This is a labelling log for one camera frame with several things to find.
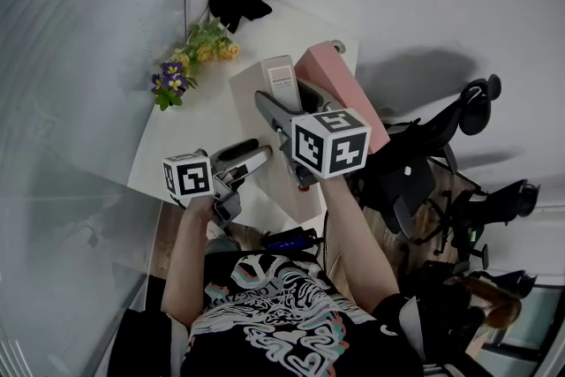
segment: cube with fiducial marker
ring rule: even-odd
[[[165,185],[179,201],[214,194],[210,159],[189,153],[162,160]]]
[[[292,118],[292,158],[327,179],[365,167],[371,126],[354,110]]]

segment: person's left arm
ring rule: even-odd
[[[214,216],[214,198],[191,201],[183,214],[170,258],[161,310],[188,328],[203,309],[206,227]]]

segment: table top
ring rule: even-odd
[[[343,60],[355,73],[358,41],[320,19],[276,0],[266,0],[273,12],[265,18],[242,19],[237,32],[230,36],[241,46],[238,60],[211,62],[198,76],[197,89],[189,89],[183,105],[161,112],[154,106],[139,143],[128,186],[152,197],[173,202],[167,191],[162,159],[190,153],[198,148],[210,155],[244,139],[229,79],[263,58],[290,55],[293,62],[313,44],[339,40],[345,45]],[[236,222],[263,230],[284,230],[296,226],[253,182],[252,177],[238,190],[243,212]],[[305,228],[320,228],[320,218]]]

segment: purple flower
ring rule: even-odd
[[[186,88],[186,79],[180,74],[165,76],[162,84],[165,88],[173,90],[178,96],[180,96],[184,92],[181,88]]]
[[[151,76],[151,81],[153,82],[154,87],[151,88],[151,91],[155,94],[159,93],[162,88],[162,79],[159,74],[154,74]]]
[[[177,76],[180,75],[183,70],[183,64],[179,62],[163,63],[161,67],[162,73],[165,76]]]

